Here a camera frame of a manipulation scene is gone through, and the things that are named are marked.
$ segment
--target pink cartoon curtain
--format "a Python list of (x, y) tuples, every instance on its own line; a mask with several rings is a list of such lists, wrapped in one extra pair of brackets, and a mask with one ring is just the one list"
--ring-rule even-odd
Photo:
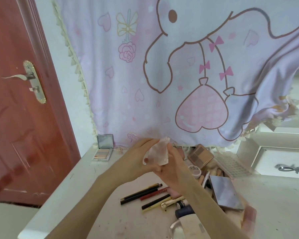
[(99, 134), (226, 147), (292, 115), (299, 0), (56, 0)]

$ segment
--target door handle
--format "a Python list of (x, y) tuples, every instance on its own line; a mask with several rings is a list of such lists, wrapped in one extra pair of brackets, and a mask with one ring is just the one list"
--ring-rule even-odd
[(35, 94), (37, 100), (41, 104), (46, 103), (47, 102), (46, 96), (44, 95), (44, 92), (43, 92), (42, 86), (40, 84), (38, 75), (35, 71), (34, 65), (32, 64), (32, 62), (26, 60), (23, 62), (23, 67), (26, 72), (25, 75), (14, 75), (14, 76), (9, 76), (9, 77), (2, 77), (2, 78), (8, 79), (8, 78), (16, 77), (16, 78), (20, 78), (21, 80), (24, 80), (24, 81), (27, 81), (27, 80), (30, 81), (32, 88), (29, 88), (29, 90)]

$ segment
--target forearm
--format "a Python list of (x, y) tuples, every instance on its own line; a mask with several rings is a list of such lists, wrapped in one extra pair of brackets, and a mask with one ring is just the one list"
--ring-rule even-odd
[(227, 218), (223, 210), (194, 178), (187, 181), (183, 196), (195, 211), (211, 239), (248, 239), (248, 237)]
[(79, 203), (46, 238), (87, 238), (103, 205), (119, 185), (109, 172), (101, 174)]

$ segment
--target square mirror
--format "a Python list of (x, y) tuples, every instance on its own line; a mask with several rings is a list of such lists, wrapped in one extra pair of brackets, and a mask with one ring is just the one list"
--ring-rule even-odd
[(98, 135), (98, 145), (100, 149), (113, 148), (113, 135)]

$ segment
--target pink bow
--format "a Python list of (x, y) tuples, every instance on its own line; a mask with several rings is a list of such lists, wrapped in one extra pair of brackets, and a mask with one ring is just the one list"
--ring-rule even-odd
[(204, 69), (210, 69), (209, 60), (207, 61), (207, 63), (205, 65), (200, 65), (199, 66), (199, 73), (203, 72)]
[(218, 36), (215, 43), (209, 44), (210, 51), (213, 52), (216, 45), (223, 44), (223, 43), (224, 43), (224, 41), (222, 40), (222, 38), (220, 36)]
[(234, 73), (232, 72), (231, 67), (229, 66), (225, 73), (219, 73), (219, 78), (220, 80), (223, 80), (225, 76), (233, 76), (233, 75)]

